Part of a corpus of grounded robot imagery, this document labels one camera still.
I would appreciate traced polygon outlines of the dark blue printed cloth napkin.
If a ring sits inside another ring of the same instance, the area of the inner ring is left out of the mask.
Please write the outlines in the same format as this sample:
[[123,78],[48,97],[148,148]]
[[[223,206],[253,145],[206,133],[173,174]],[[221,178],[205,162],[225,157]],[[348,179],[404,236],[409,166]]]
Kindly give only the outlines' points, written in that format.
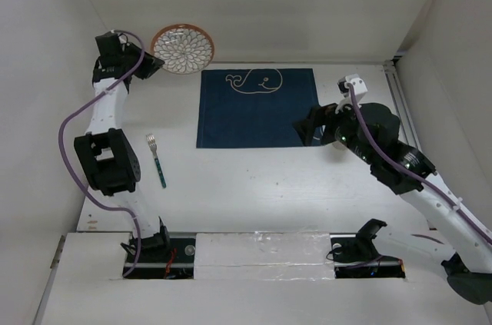
[[294,123],[318,104],[310,68],[205,70],[196,147],[301,147]]

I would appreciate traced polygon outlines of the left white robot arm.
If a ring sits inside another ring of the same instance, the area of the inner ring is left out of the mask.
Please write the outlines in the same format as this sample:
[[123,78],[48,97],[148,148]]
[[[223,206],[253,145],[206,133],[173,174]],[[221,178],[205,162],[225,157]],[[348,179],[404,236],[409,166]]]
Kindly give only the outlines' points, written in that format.
[[117,208],[130,210],[131,239],[122,247],[131,257],[150,263],[171,254],[171,240],[162,219],[139,188],[141,167],[123,129],[124,106],[133,77],[147,79],[163,62],[121,38],[123,32],[96,37],[99,56],[92,86],[97,101],[87,131],[74,139],[75,152],[89,186]]

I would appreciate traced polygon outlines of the floral plate with orange rim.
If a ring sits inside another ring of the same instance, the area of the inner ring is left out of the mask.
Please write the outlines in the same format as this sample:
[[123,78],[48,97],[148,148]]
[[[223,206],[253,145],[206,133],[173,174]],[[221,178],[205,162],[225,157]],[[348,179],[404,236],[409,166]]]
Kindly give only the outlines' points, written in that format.
[[151,40],[151,53],[164,62],[165,71],[189,75],[204,70],[214,58],[214,42],[202,28],[191,24],[169,25]]

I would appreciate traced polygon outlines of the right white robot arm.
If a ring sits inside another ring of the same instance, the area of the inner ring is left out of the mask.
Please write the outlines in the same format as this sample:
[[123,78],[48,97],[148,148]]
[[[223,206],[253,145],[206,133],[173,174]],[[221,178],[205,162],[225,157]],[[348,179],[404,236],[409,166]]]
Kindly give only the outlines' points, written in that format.
[[436,167],[418,149],[399,139],[400,120],[378,103],[314,106],[293,124],[301,143],[311,145],[323,128],[322,145],[341,143],[369,167],[376,180],[425,216],[445,243],[400,234],[369,220],[357,233],[355,249],[366,259],[381,255],[415,260],[465,300],[491,301],[491,233],[446,187]]

